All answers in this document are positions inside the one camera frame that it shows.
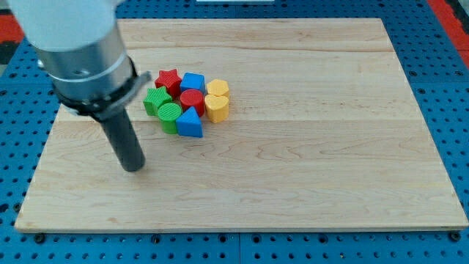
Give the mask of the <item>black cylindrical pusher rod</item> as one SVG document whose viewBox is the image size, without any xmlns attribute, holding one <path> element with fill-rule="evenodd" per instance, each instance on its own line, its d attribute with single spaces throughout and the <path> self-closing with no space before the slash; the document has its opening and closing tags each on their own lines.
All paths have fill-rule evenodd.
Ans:
<svg viewBox="0 0 469 264">
<path fill-rule="evenodd" d="M 117 112 L 100 121 L 100 125 L 122 168 L 127 172 L 139 171 L 145 164 L 145 156 L 127 111 Z"/>
</svg>

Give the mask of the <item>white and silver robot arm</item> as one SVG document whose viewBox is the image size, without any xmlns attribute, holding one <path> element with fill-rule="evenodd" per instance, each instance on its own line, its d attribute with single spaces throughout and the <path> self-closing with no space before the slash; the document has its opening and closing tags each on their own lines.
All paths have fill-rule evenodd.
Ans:
<svg viewBox="0 0 469 264">
<path fill-rule="evenodd" d="M 122 168 L 145 156 L 126 105 L 151 79 L 139 74 L 117 23 L 115 0 L 12 0 L 10 9 L 51 78 L 60 103 L 100 123 Z"/>
</svg>

